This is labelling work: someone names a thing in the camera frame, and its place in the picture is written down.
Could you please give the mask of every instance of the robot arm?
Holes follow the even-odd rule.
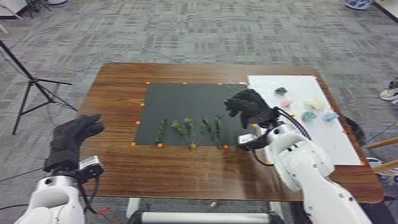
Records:
[[[292,191],[302,190],[304,209],[313,223],[372,223],[350,192],[329,180],[334,172],[331,157],[309,140],[297,120],[279,108],[268,107],[254,90],[244,90],[226,101],[226,106],[231,116],[240,113],[244,128],[247,123],[256,123],[267,128],[265,134],[244,142],[240,147],[249,150],[268,147],[283,182]],[[299,127],[279,121],[281,115]]]
[[[304,210],[313,223],[372,223],[347,189],[329,180],[334,165],[325,150],[283,124],[268,135],[270,152],[281,179],[302,190]]]
[[[85,138],[105,129],[98,120],[100,115],[82,116],[55,128],[43,169],[50,176],[37,183],[27,212],[16,224],[85,223],[78,193],[84,192],[82,184],[100,177],[103,168],[96,156],[78,162],[78,150]]]

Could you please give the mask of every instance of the carpet floor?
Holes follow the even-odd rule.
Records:
[[[37,77],[75,84],[57,93],[77,107],[109,62],[311,65],[368,139],[396,121],[398,106],[379,93],[398,74],[398,26],[375,7],[354,12],[341,0],[71,0],[52,12],[41,9],[34,19],[29,13],[23,18],[0,20],[9,30],[0,39]],[[53,125],[75,117],[52,105],[23,116],[11,135],[25,81],[0,59],[0,179],[43,166]],[[34,91],[29,105],[41,102]],[[396,135],[395,126],[373,141]],[[398,159],[395,146],[373,156]],[[0,183],[0,207],[29,202],[43,176],[37,171]],[[396,185],[386,185],[386,195],[398,196]],[[142,206],[151,211],[208,211],[208,204],[151,199]],[[110,218],[126,220],[126,199],[98,198],[94,207],[110,207]],[[265,202],[222,202],[215,209],[261,212],[267,208]],[[21,213],[23,208],[0,211],[0,223],[13,223]],[[98,216],[87,222],[109,223]]]

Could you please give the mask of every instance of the black mat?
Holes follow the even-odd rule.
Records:
[[[222,144],[236,145],[238,136],[254,133],[254,128],[242,129],[240,118],[231,118],[226,112],[224,100],[245,89],[245,85],[213,84],[151,84],[146,93],[146,107],[142,110],[141,126],[135,136],[137,145],[155,145],[157,133],[164,118],[169,121],[164,144],[185,146],[185,139],[171,128],[174,120],[183,124],[189,117],[196,123],[196,136],[201,144],[212,146],[210,135],[201,134],[201,124],[206,118],[213,125],[219,116],[222,121]]]

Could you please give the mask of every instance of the camera tripod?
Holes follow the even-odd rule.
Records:
[[[18,130],[18,125],[20,125],[21,116],[23,116],[27,113],[30,113],[34,110],[37,110],[41,107],[45,107],[50,103],[57,104],[59,106],[69,108],[69,109],[75,110],[75,111],[78,111],[78,110],[77,110],[77,108],[71,106],[71,104],[62,100],[62,98],[57,96],[57,94],[48,90],[48,88],[41,85],[41,82],[55,83],[55,84],[59,84],[59,85],[71,85],[71,83],[68,83],[68,82],[59,82],[59,81],[53,81],[53,80],[48,80],[48,79],[37,79],[37,78],[32,76],[32,74],[30,74],[30,72],[29,72],[29,70],[27,70],[27,68],[25,68],[25,66],[23,66],[23,64],[21,64],[21,62],[20,62],[20,60],[18,60],[18,58],[16,58],[16,56],[14,56],[14,54],[13,54],[13,52],[11,52],[11,49],[7,48],[7,46],[6,46],[4,42],[2,42],[2,40],[0,40],[0,47],[2,47],[2,49],[4,49],[4,51],[6,51],[6,53],[7,53],[7,55],[9,55],[9,57],[11,57],[11,59],[13,59],[13,62],[14,62],[16,66],[18,66],[21,72],[23,72],[25,77],[29,78],[29,85],[27,85],[27,90],[25,90],[25,95],[23,95],[23,100],[21,100],[21,107],[20,107],[20,111],[18,111],[16,123],[14,123],[14,128],[13,128],[13,135],[14,135],[14,134],[16,134],[16,130]],[[30,89],[32,89],[32,87],[36,87],[36,88],[39,89],[39,92],[41,92],[41,94],[43,94],[43,96],[45,96],[45,98],[46,98],[46,102],[41,103],[41,104],[39,104],[36,107],[32,107],[29,110],[25,110],[27,99],[29,99],[29,93],[30,93]]]

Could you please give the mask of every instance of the white paper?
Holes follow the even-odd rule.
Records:
[[[297,115],[297,120],[309,132],[313,141],[329,152],[332,163],[336,165],[361,165],[357,152],[345,134],[340,120],[334,119],[327,122],[322,119],[325,113],[332,112],[332,109],[315,76],[251,75],[249,87],[258,91],[270,107],[281,107],[284,100],[293,101],[290,108],[281,108],[290,114],[293,113]],[[276,89],[279,87],[284,87],[288,90],[284,96],[276,95]],[[324,102],[325,109],[311,110],[316,114],[316,118],[313,121],[302,122],[302,113],[309,111],[304,106],[304,101],[308,99],[316,99]]]

